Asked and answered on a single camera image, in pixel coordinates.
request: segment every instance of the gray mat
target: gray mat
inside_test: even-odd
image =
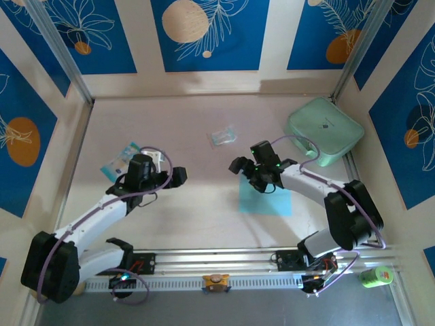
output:
[[[135,293],[128,299],[138,299]],[[40,326],[396,326],[401,325],[389,287],[365,289],[355,275],[320,297],[300,290],[246,290],[228,294],[155,292],[142,306],[115,304],[108,293],[85,293],[64,304],[50,302]]]

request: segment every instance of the light blue paper square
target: light blue paper square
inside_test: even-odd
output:
[[[266,192],[273,190],[268,185]],[[261,215],[292,216],[292,195],[290,190],[279,187],[273,194],[261,194],[241,175],[239,186],[239,212]]]

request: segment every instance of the beige circle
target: beige circle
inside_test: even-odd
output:
[[[211,58],[211,52],[210,51],[204,51],[203,52],[203,57],[206,58],[206,59]]]
[[[163,29],[177,43],[198,41],[209,30],[205,11],[192,0],[177,0],[164,11]]]
[[[308,4],[311,6],[311,7],[314,7],[314,6],[316,6],[316,5],[319,5],[320,3],[322,3],[323,2],[323,0],[308,0]]]
[[[24,7],[24,1],[23,0],[11,0],[12,2],[16,3],[17,5]]]

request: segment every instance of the leaf illustration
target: leaf illustration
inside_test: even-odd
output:
[[[353,16],[346,0],[323,0],[319,6],[324,10],[326,22],[334,27],[336,34],[345,35],[351,29]]]
[[[207,32],[198,41],[189,43],[181,43],[176,49],[176,52],[181,52],[177,61],[180,61],[194,52],[195,56],[199,56],[204,51],[213,52],[220,42],[225,41],[226,34],[231,35],[232,27],[230,17],[237,15],[245,9],[249,0],[200,0],[198,5],[204,10],[209,21]],[[240,7],[236,8],[236,3],[241,3]]]
[[[87,31],[89,35],[92,37],[88,37],[90,42],[93,44],[97,44],[98,46],[103,46],[104,48],[111,50],[111,42],[110,39],[102,32],[98,31]]]
[[[7,86],[7,81],[9,80],[9,75],[5,75],[4,73],[0,74],[0,94],[3,93]]]

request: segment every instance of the mint green case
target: mint green case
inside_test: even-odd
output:
[[[320,148],[316,163],[328,166],[348,151],[364,136],[364,129],[323,97],[316,98],[293,112],[284,132],[311,139]],[[309,158],[317,151],[307,141],[292,139],[293,143]]]

